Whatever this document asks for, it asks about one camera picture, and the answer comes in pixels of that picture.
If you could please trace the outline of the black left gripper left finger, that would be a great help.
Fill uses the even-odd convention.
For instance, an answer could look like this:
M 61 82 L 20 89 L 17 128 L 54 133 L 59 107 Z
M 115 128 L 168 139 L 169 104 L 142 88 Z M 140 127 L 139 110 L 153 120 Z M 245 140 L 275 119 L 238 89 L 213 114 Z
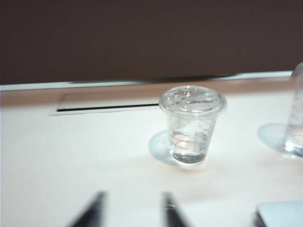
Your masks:
M 69 227 L 102 227 L 106 196 L 106 192 L 98 192 L 87 208 L 69 224 Z

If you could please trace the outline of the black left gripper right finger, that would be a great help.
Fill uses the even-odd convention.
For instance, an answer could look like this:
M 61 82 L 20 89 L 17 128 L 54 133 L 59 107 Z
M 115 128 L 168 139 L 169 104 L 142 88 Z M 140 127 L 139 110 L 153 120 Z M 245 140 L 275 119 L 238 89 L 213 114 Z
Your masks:
M 163 192 L 163 211 L 165 227 L 191 227 L 188 218 L 182 213 L 182 209 L 171 192 Z

